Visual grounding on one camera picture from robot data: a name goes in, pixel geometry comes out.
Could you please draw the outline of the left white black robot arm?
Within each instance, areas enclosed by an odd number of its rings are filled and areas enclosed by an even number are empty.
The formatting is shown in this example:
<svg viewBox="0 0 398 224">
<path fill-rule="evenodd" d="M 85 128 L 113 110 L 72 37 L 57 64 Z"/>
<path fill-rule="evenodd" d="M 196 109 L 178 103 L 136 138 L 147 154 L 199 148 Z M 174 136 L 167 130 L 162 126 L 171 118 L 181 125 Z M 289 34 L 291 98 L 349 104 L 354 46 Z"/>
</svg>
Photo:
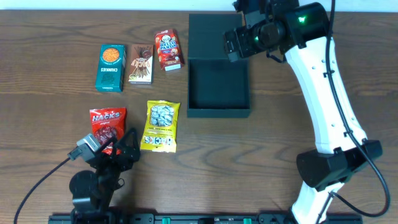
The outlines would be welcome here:
<svg viewBox="0 0 398 224">
<path fill-rule="evenodd" d="M 121 173 L 132 169 L 140 155 L 134 128 L 129 129 L 121 139 L 113 136 L 104 144 L 100 144 L 92 134 L 79 140 L 68 158 L 74 161 L 81 157 L 95 171 L 80 171 L 69 183 L 74 205 L 71 222 L 123 223 L 125 218 L 120 211 L 109 204 L 113 193 L 124 186 Z"/>
</svg>

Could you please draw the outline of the black gift box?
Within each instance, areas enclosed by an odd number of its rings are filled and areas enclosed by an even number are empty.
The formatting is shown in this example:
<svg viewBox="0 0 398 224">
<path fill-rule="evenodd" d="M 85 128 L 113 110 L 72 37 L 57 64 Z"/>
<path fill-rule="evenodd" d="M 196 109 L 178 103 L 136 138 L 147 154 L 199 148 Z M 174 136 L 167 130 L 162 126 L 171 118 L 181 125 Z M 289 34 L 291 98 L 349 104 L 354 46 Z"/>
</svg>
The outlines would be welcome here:
<svg viewBox="0 0 398 224">
<path fill-rule="evenodd" d="M 190 14 L 189 118 L 247 118 L 251 113 L 249 62 L 230 62 L 223 34 L 242 26 L 239 14 Z"/>
</svg>

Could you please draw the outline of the red Hello Panda box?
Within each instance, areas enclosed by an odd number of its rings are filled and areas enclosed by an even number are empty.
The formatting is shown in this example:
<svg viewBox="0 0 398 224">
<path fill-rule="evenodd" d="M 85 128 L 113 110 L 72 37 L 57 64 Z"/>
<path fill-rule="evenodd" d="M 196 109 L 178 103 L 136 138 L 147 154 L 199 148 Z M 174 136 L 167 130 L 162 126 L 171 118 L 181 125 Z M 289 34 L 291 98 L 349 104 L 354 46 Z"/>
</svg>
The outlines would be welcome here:
<svg viewBox="0 0 398 224">
<path fill-rule="evenodd" d="M 156 32 L 154 40 L 155 50 L 162 70 L 168 72 L 183 67 L 182 51 L 175 29 Z"/>
</svg>

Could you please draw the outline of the teal Chunkies cookie box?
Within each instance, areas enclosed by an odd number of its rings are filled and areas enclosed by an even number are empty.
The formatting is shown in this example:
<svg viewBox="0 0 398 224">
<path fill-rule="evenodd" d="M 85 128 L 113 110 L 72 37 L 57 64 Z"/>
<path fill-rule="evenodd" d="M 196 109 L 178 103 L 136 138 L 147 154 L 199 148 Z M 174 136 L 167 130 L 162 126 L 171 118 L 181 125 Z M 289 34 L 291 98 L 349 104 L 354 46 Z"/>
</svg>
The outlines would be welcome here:
<svg viewBox="0 0 398 224">
<path fill-rule="evenodd" d="M 125 45 L 102 45 L 95 88 L 99 92 L 122 92 L 126 66 Z"/>
</svg>

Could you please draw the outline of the brown Pocky box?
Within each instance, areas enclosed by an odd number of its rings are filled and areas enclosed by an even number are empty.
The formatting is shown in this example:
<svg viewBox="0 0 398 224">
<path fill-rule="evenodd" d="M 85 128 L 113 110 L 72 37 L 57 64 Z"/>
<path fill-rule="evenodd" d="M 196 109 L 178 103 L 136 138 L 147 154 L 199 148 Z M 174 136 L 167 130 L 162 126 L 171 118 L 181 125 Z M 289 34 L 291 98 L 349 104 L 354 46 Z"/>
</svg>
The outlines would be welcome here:
<svg viewBox="0 0 398 224">
<path fill-rule="evenodd" d="M 128 82 L 137 85 L 151 85 L 154 70 L 154 46 L 147 44 L 131 45 L 130 59 Z"/>
</svg>

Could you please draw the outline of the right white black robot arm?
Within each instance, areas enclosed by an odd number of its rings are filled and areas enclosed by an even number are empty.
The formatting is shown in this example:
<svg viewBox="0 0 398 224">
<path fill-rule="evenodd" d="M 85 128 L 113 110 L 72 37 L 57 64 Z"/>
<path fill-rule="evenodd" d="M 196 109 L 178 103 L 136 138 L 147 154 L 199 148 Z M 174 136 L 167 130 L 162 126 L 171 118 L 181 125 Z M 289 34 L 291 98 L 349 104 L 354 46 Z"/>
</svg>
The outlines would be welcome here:
<svg viewBox="0 0 398 224">
<path fill-rule="evenodd" d="M 235 62 L 279 50 L 278 62 L 292 68 L 302 89 L 315 133 L 314 150 L 296 158 L 303 180 L 286 223 L 324 223 L 338 191 L 382 155 L 350 105 L 336 62 L 332 15 L 318 2 L 235 1 L 242 27 L 224 33 L 224 48 Z"/>
</svg>

